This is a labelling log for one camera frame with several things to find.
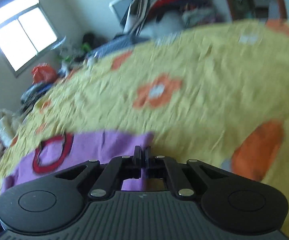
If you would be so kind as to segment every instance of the purple cloth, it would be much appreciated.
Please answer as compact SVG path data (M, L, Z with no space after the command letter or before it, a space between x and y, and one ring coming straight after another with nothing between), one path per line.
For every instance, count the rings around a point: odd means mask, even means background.
M91 159L100 163L108 163L112 158L122 155L133 155L134 147L146 147L153 139L152 133L135 136L117 131L98 131L75 134L70 154L55 171L61 171ZM58 160L62 152L62 141L55 141L46 145L40 154L40 165L48 165ZM41 178L48 174L37 174L33 171L32 162L35 150L23 157L13 173L3 181L1 193L7 189ZM127 179L123 182L122 190L143 190L143 179Z

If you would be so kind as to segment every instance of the ribbed black surface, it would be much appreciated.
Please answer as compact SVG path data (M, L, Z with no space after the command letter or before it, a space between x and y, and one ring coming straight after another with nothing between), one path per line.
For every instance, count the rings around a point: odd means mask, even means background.
M193 202L180 201L170 192L116 192L107 201L92 203L75 224L47 236L6 232L1 240L104 240L104 239L210 239L286 240L280 232L240 236L210 223Z

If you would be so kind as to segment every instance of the green object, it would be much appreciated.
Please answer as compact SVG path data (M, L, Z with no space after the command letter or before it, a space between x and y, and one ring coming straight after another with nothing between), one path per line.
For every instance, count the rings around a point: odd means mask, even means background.
M90 47L90 45L88 43L83 43L82 46L81 46L81 49L84 51L84 52L90 52L92 50L92 48Z
M65 62L71 62L73 58L71 56L67 56L63 59Z

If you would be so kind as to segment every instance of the window frame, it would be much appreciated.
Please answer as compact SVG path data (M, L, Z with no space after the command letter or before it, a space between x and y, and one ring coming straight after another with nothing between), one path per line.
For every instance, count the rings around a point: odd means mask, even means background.
M4 0L2 2L0 2L0 8L7 5L8 3L12 2L14 0ZM33 9L39 8L41 13L43 14L44 18L46 19L46 21L48 22L49 26L51 27L52 31L54 32L54 34L57 36L57 40L53 43L51 43L48 47L44 48L42 51L38 52L32 59L30 59L27 63L25 63L22 67L20 67L17 71L12 67L12 65L10 64L9 60L7 59L6 55L3 53L1 47L0 47L0 53L2 54L2 57L4 59L4 61L6 62L6 64L8 65L8 67L10 68L11 72L14 74L15 78L17 78L23 71L25 71L27 69L27 67L29 67L30 65L32 65L36 60L38 60L39 58L41 58L42 56L44 56L56 43L58 43L61 39L59 38L59 33L56 31L56 29L54 28L53 24L51 23L51 21L49 20L49 17L46 15L40 0L39 3L37 3L34 6L31 6L23 11L21 11L20 13L10 17L9 19L7 19L6 21L4 21L3 23L0 24L0 29L6 25L8 25L10 22L14 21L14 20L18 20L18 18L27 13L32 11Z

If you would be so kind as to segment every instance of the black mount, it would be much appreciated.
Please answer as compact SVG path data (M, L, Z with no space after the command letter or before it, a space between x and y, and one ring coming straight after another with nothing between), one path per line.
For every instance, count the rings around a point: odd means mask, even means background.
M166 190L120 191L123 180L141 174L163 179ZM134 156L107 164L90 160L0 196L0 222L7 230L1 239L15 240L112 239L111 234L114 239L287 239L279 232L287 212L286 198L273 187L198 160L181 164L151 156L150 148L139 146Z

